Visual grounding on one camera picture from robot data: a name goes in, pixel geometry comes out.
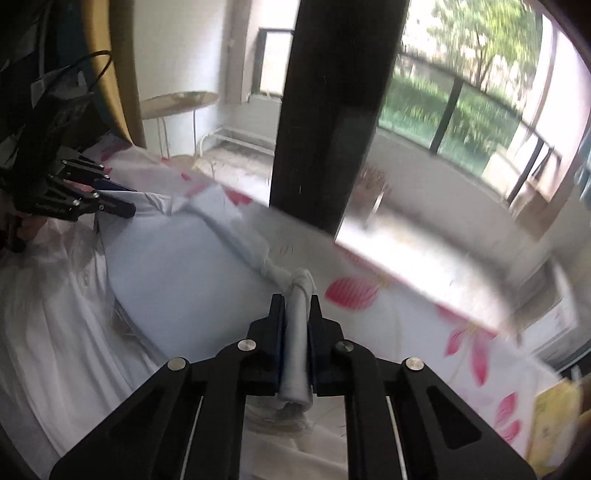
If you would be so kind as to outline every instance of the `white cloth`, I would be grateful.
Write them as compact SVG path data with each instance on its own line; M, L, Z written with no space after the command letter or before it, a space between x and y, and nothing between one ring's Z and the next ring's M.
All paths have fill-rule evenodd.
M83 222L49 220L24 253L6 252L0 298L11 363L2 371L14 369L58 455L158 368L135 338L117 331L102 247Z
M279 400L302 405L312 405L312 393L308 378L308 318L314 293L314 280L308 270L297 269L291 277L285 306L284 363L279 389Z
M116 195L137 213L99 216L109 282L133 330L165 357L215 356L245 338L250 323L267 316L272 295L287 288L289 273L267 264L267 243L233 222L221 189L190 200Z
M47 478L60 456L29 405L4 335L0 335L0 423L27 465L41 479Z
M244 430L241 480L346 480L345 438L316 425L313 434L278 437Z

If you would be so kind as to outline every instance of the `light blue cloth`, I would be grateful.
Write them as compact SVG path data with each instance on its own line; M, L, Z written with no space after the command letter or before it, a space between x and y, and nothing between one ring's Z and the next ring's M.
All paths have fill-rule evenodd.
M591 129L581 142L579 154L583 157L583 164L574 175L574 182L581 188L581 201L591 210Z
M189 199L114 194L137 209L132 219L99 214L109 282L136 335L164 358L199 362L246 338L251 322L267 316L272 295L283 293L287 327L279 399L311 407L310 272L291 275L275 265L267 240L219 185Z

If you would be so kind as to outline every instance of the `green foliage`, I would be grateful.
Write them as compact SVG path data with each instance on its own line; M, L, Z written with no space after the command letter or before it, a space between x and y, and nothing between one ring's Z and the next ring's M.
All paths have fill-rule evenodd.
M519 64L522 86L535 73L541 28L523 0L437 0L433 17L440 25L429 33L445 45L445 64L477 87L483 87L497 55L509 68Z
M449 94L441 91L433 82L395 74L386 95L380 125L391 126L413 140L429 145L448 98ZM518 124L514 112L464 85L446 138L453 139L454 145L461 149L462 156L472 155L478 163L476 169L482 172L482 159L488 161L499 144L508 147Z

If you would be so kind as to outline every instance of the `cable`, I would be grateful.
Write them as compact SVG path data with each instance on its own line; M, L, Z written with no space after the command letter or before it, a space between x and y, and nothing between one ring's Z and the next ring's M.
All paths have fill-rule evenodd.
M41 102L41 100L43 100L45 98L46 95L48 95L49 92L51 92L55 88L55 86L58 84L59 81L61 81L68 73L70 73L76 67L80 66L82 63L84 63L84 62L86 62L86 61L88 61L90 59L94 59L96 57L102 57L104 55L108 55L109 56L109 60L107 61L107 64L105 65L105 67L97 75L95 81L92 82L90 84L90 86L88 87L88 91L89 92L93 91L94 88L96 87L96 85L99 83L99 80L105 74L105 72L107 71L107 69L111 66L111 63L113 63L113 57L111 55L111 51L110 50L97 50L97 51L94 51L93 53L89 53L87 55L84 55L83 57L80 57L74 63L70 63L60 73L58 73L57 76L47 86L47 88L44 90L44 92L39 97L39 100L37 101L37 105ZM7 158L7 161L9 161L14 156L14 154L18 151L19 143L20 143L20 137L17 140L16 145L14 145L14 149L12 150L12 153L10 154L10 156Z
M111 56L111 53L109 52L109 60L107 60L107 65L105 65L104 68L100 71L100 73L96 77L95 81L90 84L90 86L88 87L89 92L92 92L95 89L95 87L98 85L100 79L103 78L103 75L105 74L107 69L111 66L111 63L113 63L113 57Z

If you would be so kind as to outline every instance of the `window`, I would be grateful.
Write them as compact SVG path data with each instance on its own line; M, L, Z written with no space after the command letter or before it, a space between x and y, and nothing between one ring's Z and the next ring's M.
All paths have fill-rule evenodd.
M399 55L379 126L430 148L441 122L454 77L410 56Z
M293 30L261 28L258 33L252 93L283 96Z
M476 6L428 3L410 3L379 127L481 179L508 203L525 183L551 196L538 181L548 166L560 163L560 154L522 118L528 99L536 103L531 91L541 16L521 0L478 0L490 18L473 26L465 10ZM461 31L451 32L457 25ZM474 36L471 28L484 33ZM253 93L282 97L292 35L288 29L259 30Z
M379 126L481 178L509 202L530 174L535 182L551 156L558 158L518 110L410 53L397 56ZM496 165L487 169L491 158L500 159L503 172Z

